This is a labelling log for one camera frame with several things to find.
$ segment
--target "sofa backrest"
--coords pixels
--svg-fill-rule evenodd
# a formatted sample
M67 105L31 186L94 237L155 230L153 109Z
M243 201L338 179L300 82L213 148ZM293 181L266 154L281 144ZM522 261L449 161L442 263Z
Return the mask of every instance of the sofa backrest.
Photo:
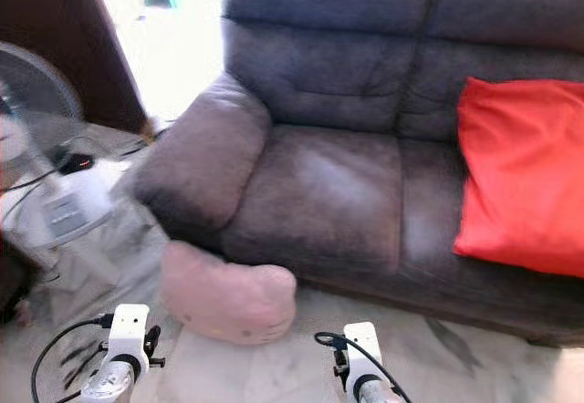
M428 1L224 0L225 69L275 121L428 140L469 76L584 81L584 0Z

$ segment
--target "pink plush toy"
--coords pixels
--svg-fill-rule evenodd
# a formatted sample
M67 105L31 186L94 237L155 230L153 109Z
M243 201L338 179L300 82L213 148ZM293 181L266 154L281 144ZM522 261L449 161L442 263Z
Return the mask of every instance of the pink plush toy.
M162 300L188 329L235 344L281 337L296 314L296 278L265 264L225 263L188 243L170 242L162 258Z

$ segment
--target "gray sofa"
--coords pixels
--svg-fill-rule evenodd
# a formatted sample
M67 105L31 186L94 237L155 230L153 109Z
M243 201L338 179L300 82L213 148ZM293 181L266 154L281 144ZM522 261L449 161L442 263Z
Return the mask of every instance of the gray sofa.
M225 0L224 73L157 143L135 194L173 239L231 261L279 264L534 343L584 345L583 280L451 251L465 79L584 81L583 7Z

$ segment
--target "sofa armrest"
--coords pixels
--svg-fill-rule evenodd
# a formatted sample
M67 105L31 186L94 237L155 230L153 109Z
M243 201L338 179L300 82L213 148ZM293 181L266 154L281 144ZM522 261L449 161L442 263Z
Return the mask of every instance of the sofa armrest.
M202 238L235 214L271 126L266 106L223 73L156 143L135 196L173 239L211 245Z

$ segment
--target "marble floor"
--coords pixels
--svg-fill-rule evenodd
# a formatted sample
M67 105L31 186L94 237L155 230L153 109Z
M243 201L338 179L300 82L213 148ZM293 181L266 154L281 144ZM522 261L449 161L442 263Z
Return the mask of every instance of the marble floor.
M332 374L332 353L313 341L317 331L341 332L347 323L371 321L381 343L384 365L414 403L581 403L584 401L584 350L529 346L512 336L427 320L423 316L374 305L301 285L297 319L282 339L257 347L234 346L181 329L157 295L159 261L167 238L124 197L131 164L142 151L121 162L116 150L130 136L92 127L89 135L113 152L100 162L117 201L111 220L92 232L123 276L107 287L71 256L59 256L59 278L33 289L27 299L34 323L0 328L0 402L31 401L29 374L44 345L59 328L121 302L151 307L149 322L162 327L157 356L165 369L153 369L134 392L134 403L300 403L346 401ZM39 374L41 401L51 402L78 389L63 390L67 373L83 356L60 366L73 349L107 339L100 330L79 330L47 357ZM89 365L85 374L99 363Z

